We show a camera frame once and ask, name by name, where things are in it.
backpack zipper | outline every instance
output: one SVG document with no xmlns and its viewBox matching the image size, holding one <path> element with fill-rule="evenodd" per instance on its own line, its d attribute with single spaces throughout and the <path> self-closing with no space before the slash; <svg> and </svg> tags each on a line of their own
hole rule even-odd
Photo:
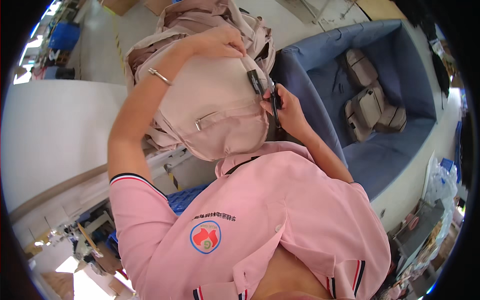
<svg viewBox="0 0 480 300">
<path fill-rule="evenodd" d="M 201 118 L 196 119 L 196 120 L 195 120 L 195 126 L 197 126 L 198 131 L 201 131 L 201 130 L 202 130 L 202 128 L 200 128 L 200 121 L 201 121 L 202 119 L 205 119 L 206 117 L 208 117 L 208 116 L 210 116 L 210 115 L 213 115 L 213 114 L 217 113 L 217 112 L 218 112 L 218 111 L 214 111 L 214 112 L 211 112 L 211 113 L 209 113 L 209 114 L 207 114 L 207 115 L 205 115 L 205 116 L 203 116 L 203 117 L 201 117 Z"/>
</svg>

silver bangle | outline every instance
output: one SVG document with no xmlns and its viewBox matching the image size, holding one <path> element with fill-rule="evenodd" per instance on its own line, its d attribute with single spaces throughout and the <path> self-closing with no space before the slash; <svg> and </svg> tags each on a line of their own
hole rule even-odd
<svg viewBox="0 0 480 300">
<path fill-rule="evenodd" d="M 165 82 L 166 84 L 168 85 L 172 85 L 173 83 L 168 80 L 167 78 L 163 77 L 162 74 L 160 74 L 157 70 L 155 69 L 152 69 L 152 68 L 149 68 L 148 71 L 152 74 L 152 75 L 157 75 L 161 80 L 163 80 L 163 82 Z"/>
</svg>

cardboard box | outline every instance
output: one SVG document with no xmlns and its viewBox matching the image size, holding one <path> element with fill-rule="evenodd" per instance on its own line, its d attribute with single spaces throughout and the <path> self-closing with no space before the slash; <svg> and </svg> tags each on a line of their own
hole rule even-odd
<svg viewBox="0 0 480 300">
<path fill-rule="evenodd" d="M 119 16 L 123 16 L 139 0 L 98 0 L 98 2 Z"/>
<path fill-rule="evenodd" d="M 121 294 L 126 286 L 120 282 L 120 280 L 113 277 L 112 281 L 108 284 L 108 287 L 111 288 L 115 293 Z"/>
<path fill-rule="evenodd" d="M 147 0 L 145 6 L 157 16 L 161 15 L 163 10 L 172 5 L 172 0 Z"/>
</svg>

woman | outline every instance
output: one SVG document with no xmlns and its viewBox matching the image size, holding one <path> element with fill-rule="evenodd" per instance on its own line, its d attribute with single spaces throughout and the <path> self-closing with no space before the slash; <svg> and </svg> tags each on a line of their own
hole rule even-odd
<svg viewBox="0 0 480 300">
<path fill-rule="evenodd" d="M 240 58 L 219 27 L 177 42 L 127 97 L 108 141 L 122 264 L 142 299 L 369 299 L 390 265 L 387 236 L 363 188 L 278 84 L 282 127 L 305 147 L 265 143 L 218 163 L 218 179 L 180 216 L 152 184 L 140 141 L 193 55 Z M 269 113 L 271 106 L 262 101 Z"/>
</svg>

circular logo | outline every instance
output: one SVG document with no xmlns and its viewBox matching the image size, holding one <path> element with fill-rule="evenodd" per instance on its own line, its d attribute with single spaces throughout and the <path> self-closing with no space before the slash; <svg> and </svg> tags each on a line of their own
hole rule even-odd
<svg viewBox="0 0 480 300">
<path fill-rule="evenodd" d="M 222 240 L 222 231 L 215 221 L 203 221 L 190 231 L 190 242 L 200 253 L 209 254 Z"/>
</svg>

